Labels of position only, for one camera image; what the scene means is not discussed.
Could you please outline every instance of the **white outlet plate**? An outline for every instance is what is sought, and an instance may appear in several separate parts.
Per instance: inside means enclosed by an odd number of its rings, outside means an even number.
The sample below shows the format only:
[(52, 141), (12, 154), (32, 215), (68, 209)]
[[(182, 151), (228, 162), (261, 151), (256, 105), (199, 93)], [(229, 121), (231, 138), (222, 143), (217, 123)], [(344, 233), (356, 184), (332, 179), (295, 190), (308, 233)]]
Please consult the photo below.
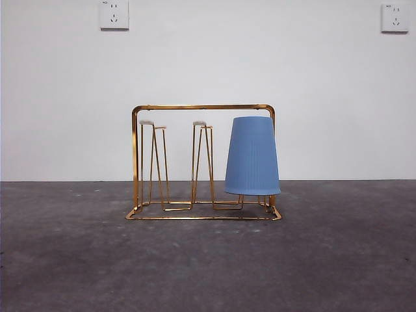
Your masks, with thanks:
[(407, 33), (409, 31), (409, 10), (405, 4), (382, 5), (382, 32)]
[(101, 30), (129, 30), (129, 1), (101, 0), (99, 26)]

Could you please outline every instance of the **gold metal rack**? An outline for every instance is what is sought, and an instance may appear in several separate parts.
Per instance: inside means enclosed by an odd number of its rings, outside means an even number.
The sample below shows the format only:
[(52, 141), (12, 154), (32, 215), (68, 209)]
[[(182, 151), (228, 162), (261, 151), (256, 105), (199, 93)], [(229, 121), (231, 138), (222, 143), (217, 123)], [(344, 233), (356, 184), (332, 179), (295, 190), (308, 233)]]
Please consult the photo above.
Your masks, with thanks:
[[(279, 211), (276, 209), (276, 195), (271, 196), (258, 196), (257, 201), (244, 201), (244, 196), (240, 195), (237, 201), (218, 201), (215, 200), (215, 191), (214, 191), (214, 177), (213, 177), (213, 128), (206, 125), (201, 125), (198, 122), (194, 123), (193, 128), (193, 145), (192, 145), (192, 181), (191, 181), (191, 195), (190, 200), (183, 201), (170, 201), (169, 197), (169, 180), (168, 180), (168, 169), (167, 169), (167, 160), (166, 160), (166, 142), (165, 142), (165, 127), (155, 127), (153, 125), (153, 134), (152, 134), (152, 151), (151, 151), (151, 163), (153, 164), (153, 144), (155, 144), (155, 152), (157, 157), (157, 167), (158, 167), (158, 180), (159, 188), (161, 192), (161, 200), (153, 201), (149, 197), (148, 201), (144, 201), (143, 197), (143, 125), (150, 124), (147, 122), (141, 123), (141, 137), (140, 137), (140, 174), (139, 174), (139, 152), (138, 152), (138, 131), (137, 131), (137, 117), (140, 111), (172, 111), (172, 110), (266, 110), (269, 112), (270, 117), (273, 121), (273, 126), (275, 127), (275, 112), (273, 107), (267, 104), (247, 104), (247, 105), (140, 105), (133, 109), (131, 113), (132, 121), (132, 130), (133, 130), (133, 209), (125, 217), (128, 220), (280, 220), (282, 218)], [(202, 131), (205, 131), (205, 139), (207, 144), (208, 152), (208, 163), (209, 163), (209, 182), (211, 189), (211, 201), (197, 201), (196, 200), (196, 183), (198, 182), (198, 169), (196, 171), (196, 177), (194, 178), (194, 148), (195, 148), (195, 126), (200, 125), (200, 142)], [(167, 201), (164, 201), (162, 194), (162, 185), (159, 169), (159, 156), (157, 155), (157, 143), (156, 143), (156, 129), (162, 129), (163, 134), (163, 145), (164, 145), (164, 163), (165, 163), (165, 172), (166, 172), (166, 188), (167, 188)], [(208, 143), (208, 134), (207, 131), (210, 130), (211, 134), (211, 152), (209, 143)], [(177, 210), (191, 210), (194, 203), (209, 203), (213, 206), (213, 210), (232, 210), (232, 209), (242, 209), (244, 203), (256, 203), (264, 207), (266, 213), (270, 213), (270, 217), (257, 217), (257, 216), (137, 216), (140, 214), (145, 206), (148, 206), (152, 203), (158, 203), (161, 205), (163, 211), (177, 211)], [(188, 205), (188, 207), (182, 208), (165, 208), (164, 204), (182, 204)], [(240, 207), (218, 207), (218, 205), (240, 205)]]

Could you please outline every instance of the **floor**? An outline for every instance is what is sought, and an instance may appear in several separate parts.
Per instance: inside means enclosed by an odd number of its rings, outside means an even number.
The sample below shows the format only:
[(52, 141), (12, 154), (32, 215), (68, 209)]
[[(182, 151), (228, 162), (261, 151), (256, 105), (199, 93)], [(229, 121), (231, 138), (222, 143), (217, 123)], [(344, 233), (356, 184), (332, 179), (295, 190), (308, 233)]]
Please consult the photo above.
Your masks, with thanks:
[(416, 181), (281, 188), (279, 221), (131, 221), (128, 182), (2, 183), (2, 311), (416, 311)]

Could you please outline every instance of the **electrical outlet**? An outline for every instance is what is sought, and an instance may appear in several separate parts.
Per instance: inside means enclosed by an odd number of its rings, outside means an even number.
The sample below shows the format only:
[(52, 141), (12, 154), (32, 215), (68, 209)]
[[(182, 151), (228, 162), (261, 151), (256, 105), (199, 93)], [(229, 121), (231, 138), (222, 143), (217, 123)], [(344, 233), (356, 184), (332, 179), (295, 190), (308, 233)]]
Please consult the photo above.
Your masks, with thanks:
[(99, 4), (99, 25), (101, 30), (128, 30), (129, 1), (101, 0)]
[(404, 4), (382, 5), (382, 32), (407, 33), (408, 31), (408, 6)]

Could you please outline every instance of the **ribbed cup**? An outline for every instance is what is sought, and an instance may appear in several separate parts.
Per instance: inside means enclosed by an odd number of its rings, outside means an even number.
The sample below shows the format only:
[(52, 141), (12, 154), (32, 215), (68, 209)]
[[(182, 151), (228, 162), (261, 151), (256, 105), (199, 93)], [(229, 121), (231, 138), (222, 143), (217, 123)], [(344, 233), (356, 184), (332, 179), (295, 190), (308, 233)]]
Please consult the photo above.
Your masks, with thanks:
[(244, 195), (280, 193), (276, 141), (271, 118), (234, 118), (228, 151), (226, 192)]

